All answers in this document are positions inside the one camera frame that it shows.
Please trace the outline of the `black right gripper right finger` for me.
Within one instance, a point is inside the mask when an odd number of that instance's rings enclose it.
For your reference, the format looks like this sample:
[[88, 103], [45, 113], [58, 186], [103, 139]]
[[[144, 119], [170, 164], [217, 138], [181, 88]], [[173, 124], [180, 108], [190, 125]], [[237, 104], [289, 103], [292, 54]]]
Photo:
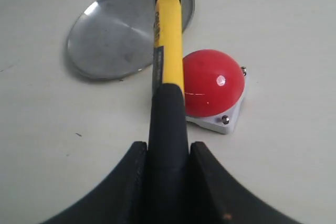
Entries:
[[191, 145], [192, 223], [296, 223], [241, 185], [203, 142]]

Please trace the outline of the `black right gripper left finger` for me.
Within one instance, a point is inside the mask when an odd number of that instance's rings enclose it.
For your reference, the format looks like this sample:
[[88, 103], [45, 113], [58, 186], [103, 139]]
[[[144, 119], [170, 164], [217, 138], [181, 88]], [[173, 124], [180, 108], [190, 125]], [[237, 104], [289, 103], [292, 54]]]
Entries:
[[44, 223], [140, 223], [147, 145], [134, 142], [91, 192]]

